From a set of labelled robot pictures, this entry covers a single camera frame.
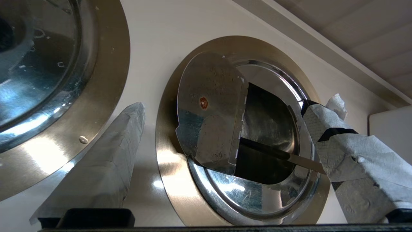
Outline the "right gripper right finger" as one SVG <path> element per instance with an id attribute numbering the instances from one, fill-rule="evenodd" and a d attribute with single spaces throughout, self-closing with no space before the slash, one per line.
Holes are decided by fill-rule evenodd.
<path id="1" fill-rule="evenodd" d="M 375 136 L 347 123 L 336 94 L 326 106 L 302 99 L 301 116 L 350 224 L 411 223 L 411 165 Z"/>

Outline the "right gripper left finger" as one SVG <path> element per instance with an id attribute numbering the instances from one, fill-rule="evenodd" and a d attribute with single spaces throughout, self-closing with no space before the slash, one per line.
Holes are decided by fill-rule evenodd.
<path id="1" fill-rule="evenodd" d="M 34 212 L 30 223 L 60 219 L 69 210 L 118 209 L 128 195 L 145 126 L 145 106 L 129 105 Z"/>

